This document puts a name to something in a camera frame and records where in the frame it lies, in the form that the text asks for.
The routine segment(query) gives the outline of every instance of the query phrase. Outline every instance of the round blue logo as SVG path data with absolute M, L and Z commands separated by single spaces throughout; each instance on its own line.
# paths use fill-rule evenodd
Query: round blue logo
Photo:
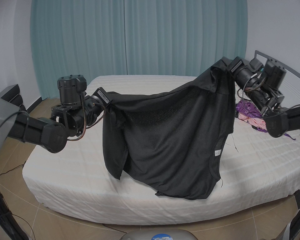
M 168 234 L 162 233 L 155 235 L 151 240 L 173 240 L 173 238 Z

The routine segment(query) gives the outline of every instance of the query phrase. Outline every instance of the tile floor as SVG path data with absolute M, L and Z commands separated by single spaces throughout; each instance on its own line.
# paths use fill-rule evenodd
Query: tile floor
M 46 99 L 30 115 L 50 117 L 51 106 L 58 103 L 58 99 Z M 0 173 L 23 164 L 34 147 L 33 144 L 7 138 L 0 149 Z M 28 221 L 36 240 L 118 240 L 124 235 L 102 224 L 72 218 L 44 207 L 27 188 L 22 168 L 0 176 L 0 192 L 12 213 Z M 288 196 L 214 220 L 168 226 L 109 226 L 125 232 L 179 228 L 192 232 L 199 240 L 271 240 L 282 231 L 296 211 L 295 197 Z M 33 237 L 30 227 L 22 219 L 16 217 L 16 221 Z M 8 237 L 0 229 L 0 240 L 6 239 Z

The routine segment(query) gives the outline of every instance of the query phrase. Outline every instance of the curtain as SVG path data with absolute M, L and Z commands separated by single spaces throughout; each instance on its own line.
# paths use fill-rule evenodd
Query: curtain
M 198 76 L 245 57 L 246 0 L 125 0 L 128 74 Z
M 31 45 L 42 98 L 83 74 L 198 76 L 244 57 L 247 0 L 33 0 Z
M 33 0 L 31 45 L 42 98 L 57 97 L 57 79 L 127 74 L 123 0 Z

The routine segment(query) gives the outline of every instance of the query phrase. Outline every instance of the baseboard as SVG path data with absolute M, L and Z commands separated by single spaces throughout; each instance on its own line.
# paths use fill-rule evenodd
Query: baseboard
M 297 207 L 298 209 L 300 209 L 300 190 L 295 191 L 294 196 L 296 199 Z
M 36 108 L 37 105 L 39 105 L 42 102 L 42 97 L 40 97 L 39 99 L 37 99 L 33 104 L 31 104 L 31 106 L 27 109 L 28 113 L 31 113 L 31 111 L 33 109 Z

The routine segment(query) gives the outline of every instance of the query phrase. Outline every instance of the white mattress cover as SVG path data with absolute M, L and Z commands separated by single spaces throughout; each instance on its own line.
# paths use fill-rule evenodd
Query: white mattress cover
M 154 94 L 170 91 L 194 77 L 100 76 L 87 89 L 102 86 L 122 94 Z M 68 142 L 51 154 L 36 146 L 23 177 L 36 199 L 57 212 L 88 221 L 123 224 L 180 224 L 219 218 L 286 197 L 300 188 L 300 136 L 296 141 L 272 138 L 236 119 L 221 161 L 220 180 L 207 199 L 189 201 L 157 197 L 156 190 L 123 172 L 114 179 L 104 165 L 102 122 L 87 130 L 83 139 Z

